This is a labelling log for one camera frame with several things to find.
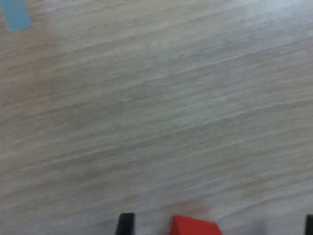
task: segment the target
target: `light wood surface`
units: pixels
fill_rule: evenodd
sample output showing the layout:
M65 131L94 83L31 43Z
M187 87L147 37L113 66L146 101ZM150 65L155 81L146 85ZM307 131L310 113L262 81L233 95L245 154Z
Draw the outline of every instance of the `light wood surface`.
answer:
M313 212L313 1L26 0L0 18L0 234L171 216L299 235Z

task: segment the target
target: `blue object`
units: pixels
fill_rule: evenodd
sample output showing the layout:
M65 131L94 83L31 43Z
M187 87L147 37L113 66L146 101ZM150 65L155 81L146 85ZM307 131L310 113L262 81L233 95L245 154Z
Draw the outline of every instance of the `blue object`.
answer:
M0 7L9 31L31 27L31 21L24 0L0 0Z

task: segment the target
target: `black object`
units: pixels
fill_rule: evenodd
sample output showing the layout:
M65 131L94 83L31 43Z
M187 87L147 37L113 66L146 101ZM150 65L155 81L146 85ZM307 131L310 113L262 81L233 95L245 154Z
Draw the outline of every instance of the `black object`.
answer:
M307 221L305 225L305 235L313 235L313 215L307 215Z
M135 214L123 213L118 218L115 235L135 235Z

